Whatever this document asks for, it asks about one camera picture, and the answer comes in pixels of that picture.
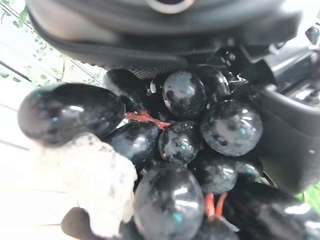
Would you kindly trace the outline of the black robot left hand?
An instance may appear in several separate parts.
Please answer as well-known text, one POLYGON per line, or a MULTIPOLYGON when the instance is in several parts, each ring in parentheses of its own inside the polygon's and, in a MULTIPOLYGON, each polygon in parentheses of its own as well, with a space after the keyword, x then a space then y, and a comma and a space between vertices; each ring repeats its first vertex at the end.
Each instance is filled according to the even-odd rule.
POLYGON ((28 0, 39 35, 62 53, 142 79, 192 69, 207 96, 259 112, 252 151, 275 184, 320 180, 320 49, 314 0, 28 0))

